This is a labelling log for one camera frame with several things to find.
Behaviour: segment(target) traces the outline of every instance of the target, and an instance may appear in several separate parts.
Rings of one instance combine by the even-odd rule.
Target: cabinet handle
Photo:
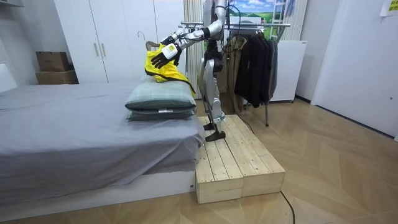
[[[104,53],[104,56],[106,57],[106,52],[105,52],[104,43],[102,43],[101,46],[102,46],[102,52]]]
[[[97,53],[97,56],[100,56],[99,53],[98,53],[98,49],[97,49],[97,44],[96,43],[94,43],[94,48],[95,48],[95,53]]]

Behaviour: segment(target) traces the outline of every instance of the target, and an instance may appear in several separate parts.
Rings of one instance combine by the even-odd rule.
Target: humanoid robot
[[[216,73],[223,68],[222,54],[218,51],[217,40],[224,34],[227,0],[206,0],[203,6],[203,28],[184,34],[182,30],[174,32],[161,41],[166,45],[162,53],[152,59],[152,64],[161,68],[172,60],[178,63],[183,49],[203,40],[208,41],[208,48],[201,60],[198,74],[198,84],[203,98],[205,112],[210,123],[204,125],[205,130],[215,130],[206,137],[206,141],[215,141],[225,138],[221,130],[221,122],[225,114],[221,110],[220,93],[217,87]]]

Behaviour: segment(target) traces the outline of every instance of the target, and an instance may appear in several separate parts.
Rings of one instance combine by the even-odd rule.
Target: brown coat
[[[223,69],[217,74],[217,85],[221,93],[227,92],[232,99],[232,104],[235,113],[240,113],[243,110],[243,98],[234,94],[236,75],[238,74],[239,63],[241,61],[242,48],[246,43],[243,37],[233,37],[226,47],[226,52],[223,56]]]

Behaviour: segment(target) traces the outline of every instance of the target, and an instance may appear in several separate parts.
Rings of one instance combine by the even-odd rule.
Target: robot leg
[[[214,129],[215,132],[206,137],[206,141],[215,141],[225,138],[221,130],[221,122],[225,120],[225,114],[221,110],[220,93],[217,87],[217,79],[214,77],[214,60],[208,60],[206,65],[202,59],[198,84],[202,93],[205,112],[209,117],[210,124],[204,126],[206,130]]]

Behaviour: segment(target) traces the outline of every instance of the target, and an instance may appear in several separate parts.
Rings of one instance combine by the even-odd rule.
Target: landscape poster
[[[231,0],[230,4],[239,9],[241,17],[260,17],[262,21],[270,23],[276,1],[281,2],[282,0]],[[281,10],[277,9],[276,11],[275,18],[278,19]],[[229,14],[230,16],[239,16],[233,7],[230,8]]]

